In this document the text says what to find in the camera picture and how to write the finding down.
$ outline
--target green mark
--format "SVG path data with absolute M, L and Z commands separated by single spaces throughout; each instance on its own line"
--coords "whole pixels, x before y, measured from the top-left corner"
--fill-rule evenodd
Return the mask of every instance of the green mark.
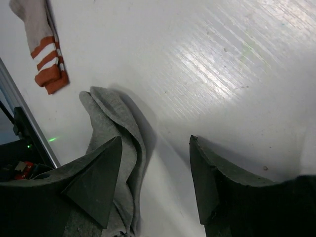
M 52 139 L 49 139 L 48 142 L 53 142 L 55 140 L 57 140 L 58 137 L 53 137 Z

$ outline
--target gray sock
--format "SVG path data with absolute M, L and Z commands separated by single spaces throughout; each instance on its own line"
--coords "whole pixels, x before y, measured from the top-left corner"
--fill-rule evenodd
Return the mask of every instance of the gray sock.
M 122 138 L 122 158 L 108 228 L 103 237 L 138 235 L 139 196 L 146 162 L 146 150 L 136 121 L 120 99 L 109 89 L 91 87 L 80 100 L 90 115 L 93 128 L 87 153 L 113 137 Z

